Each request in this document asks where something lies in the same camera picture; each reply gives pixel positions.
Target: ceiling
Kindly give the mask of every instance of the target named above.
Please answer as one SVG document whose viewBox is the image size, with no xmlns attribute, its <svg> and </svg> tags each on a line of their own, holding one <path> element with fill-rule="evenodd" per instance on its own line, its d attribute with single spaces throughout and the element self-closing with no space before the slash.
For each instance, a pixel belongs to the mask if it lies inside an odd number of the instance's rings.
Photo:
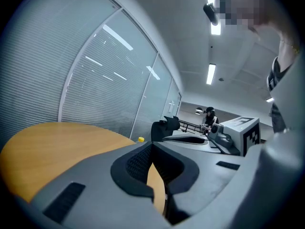
<svg viewBox="0 0 305 229">
<path fill-rule="evenodd" d="M 263 100 L 270 97 L 266 78 L 280 41 L 275 31 L 263 28 L 258 38 L 241 26 L 227 26 L 222 22 L 221 35 L 211 35 L 210 22 L 203 11 L 207 0 L 137 1 L 169 47 L 185 91 L 204 90 L 208 66 L 214 63 L 214 89 L 228 91 L 231 86 Z"/>
<path fill-rule="evenodd" d="M 195 104 L 181 102 L 181 107 L 180 107 L 179 112 L 184 111 L 184 112 L 188 112 L 188 113 L 191 113 L 191 114 L 195 115 L 196 108 L 198 108 L 198 107 L 201 107 L 202 110 L 205 110 L 207 108 L 206 106 L 198 106 L 198 105 L 195 105 Z M 228 121 L 228 120 L 233 120 L 233 119 L 239 117 L 239 115 L 228 113 L 228 112 L 221 111 L 221 110 L 218 110 L 218 109 L 215 109 L 215 114 L 218 117 L 219 123 L 222 123 L 222 122 L 225 122 L 225 121 Z M 203 114 L 203 112 L 201 112 L 200 117 L 202 118 L 204 116 L 205 116 L 205 114 Z"/>
</svg>

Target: black slot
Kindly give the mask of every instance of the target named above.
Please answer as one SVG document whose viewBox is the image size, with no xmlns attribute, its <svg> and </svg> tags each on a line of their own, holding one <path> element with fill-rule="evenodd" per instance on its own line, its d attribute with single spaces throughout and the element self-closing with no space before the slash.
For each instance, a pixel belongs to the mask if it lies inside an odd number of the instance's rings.
<svg viewBox="0 0 305 229">
<path fill-rule="evenodd" d="M 231 170 L 238 170 L 238 168 L 240 166 L 240 165 L 237 165 L 237 164 L 227 163 L 227 162 L 224 162 L 224 161 L 219 161 L 217 163 L 217 165 L 228 168 L 228 169 L 231 169 Z"/>
<path fill-rule="evenodd" d="M 43 214 L 61 224 L 85 187 L 85 185 L 80 183 L 70 183 L 45 209 Z"/>
</svg>

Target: glass wall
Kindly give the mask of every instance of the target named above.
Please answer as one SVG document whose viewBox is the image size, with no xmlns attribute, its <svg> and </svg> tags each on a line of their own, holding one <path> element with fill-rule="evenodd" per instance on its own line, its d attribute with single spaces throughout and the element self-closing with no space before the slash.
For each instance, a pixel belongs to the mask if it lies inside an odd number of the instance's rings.
<svg viewBox="0 0 305 229">
<path fill-rule="evenodd" d="M 0 149 L 44 122 L 96 125 L 137 140 L 175 115 L 171 74 L 115 1 L 26 0 L 1 42 Z"/>
<path fill-rule="evenodd" d="M 136 141 L 142 136 L 146 141 L 151 138 L 151 128 L 155 121 L 162 117 L 172 76 L 161 57 L 158 56 L 153 67 L 147 66 L 150 77 L 134 122 L 131 140 Z"/>
</svg>

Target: desk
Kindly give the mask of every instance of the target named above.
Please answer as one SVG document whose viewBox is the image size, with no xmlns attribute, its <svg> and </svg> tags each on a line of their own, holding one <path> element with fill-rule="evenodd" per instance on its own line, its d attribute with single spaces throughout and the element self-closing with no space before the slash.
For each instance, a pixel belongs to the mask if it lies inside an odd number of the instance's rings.
<svg viewBox="0 0 305 229">
<path fill-rule="evenodd" d="M 134 142 L 115 132 L 78 123 L 43 123 L 14 135 L 0 153 L 0 172 L 8 189 L 30 202 L 48 182 L 79 161 Z M 164 183 L 154 165 L 147 185 L 154 189 L 154 205 L 162 213 Z"/>
</svg>

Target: wooden table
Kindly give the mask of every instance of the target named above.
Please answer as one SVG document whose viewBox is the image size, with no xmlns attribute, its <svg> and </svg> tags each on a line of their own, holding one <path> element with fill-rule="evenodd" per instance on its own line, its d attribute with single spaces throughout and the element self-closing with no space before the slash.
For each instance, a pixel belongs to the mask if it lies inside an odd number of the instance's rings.
<svg viewBox="0 0 305 229">
<path fill-rule="evenodd" d="M 43 123 L 14 135 L 0 153 L 0 172 L 8 189 L 26 201 L 48 182 L 79 161 L 134 142 L 115 132 L 78 123 Z M 162 213 L 164 183 L 154 165 L 147 185 L 154 189 L 154 205 Z"/>
</svg>

